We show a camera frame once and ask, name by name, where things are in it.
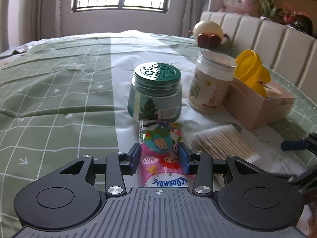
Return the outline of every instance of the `headboard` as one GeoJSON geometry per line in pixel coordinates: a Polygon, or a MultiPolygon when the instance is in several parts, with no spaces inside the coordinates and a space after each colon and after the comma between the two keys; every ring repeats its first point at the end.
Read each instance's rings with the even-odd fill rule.
{"type": "Polygon", "coordinates": [[[317,103],[317,40],[268,20],[226,13],[203,12],[200,18],[218,23],[237,52],[252,49],[262,63],[297,86],[317,103]]]}

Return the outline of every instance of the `gray gripper base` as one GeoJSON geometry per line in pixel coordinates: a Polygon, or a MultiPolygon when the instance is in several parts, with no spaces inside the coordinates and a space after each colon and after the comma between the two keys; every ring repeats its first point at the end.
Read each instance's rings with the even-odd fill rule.
{"type": "Polygon", "coordinates": [[[110,198],[89,222],[65,231],[22,228],[16,238],[304,238],[294,227],[256,232],[224,218],[209,198],[187,188],[133,187],[123,197],[110,198]]]}

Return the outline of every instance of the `plush toy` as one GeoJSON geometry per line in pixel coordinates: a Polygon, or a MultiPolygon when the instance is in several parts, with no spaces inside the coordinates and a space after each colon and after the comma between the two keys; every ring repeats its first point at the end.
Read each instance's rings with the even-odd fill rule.
{"type": "Polygon", "coordinates": [[[255,9],[255,0],[223,0],[224,8],[220,12],[231,12],[243,15],[250,15],[255,9]]]}
{"type": "Polygon", "coordinates": [[[217,49],[224,37],[221,27],[213,21],[198,22],[192,31],[198,47],[217,49]]]}

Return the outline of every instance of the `pink box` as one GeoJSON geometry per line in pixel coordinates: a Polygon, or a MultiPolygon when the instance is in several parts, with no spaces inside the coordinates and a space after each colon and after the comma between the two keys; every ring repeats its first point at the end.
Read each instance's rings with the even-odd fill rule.
{"type": "Polygon", "coordinates": [[[229,86],[223,105],[247,130],[284,119],[293,105],[295,97],[285,88],[275,82],[267,85],[281,94],[264,98],[237,78],[229,86]]]}

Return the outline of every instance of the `green lid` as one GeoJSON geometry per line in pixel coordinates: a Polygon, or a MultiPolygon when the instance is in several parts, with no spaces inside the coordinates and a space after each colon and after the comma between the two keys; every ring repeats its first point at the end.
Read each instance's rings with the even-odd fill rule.
{"type": "Polygon", "coordinates": [[[180,80],[180,71],[166,63],[143,63],[135,68],[134,73],[137,78],[149,81],[174,82],[180,80]]]}

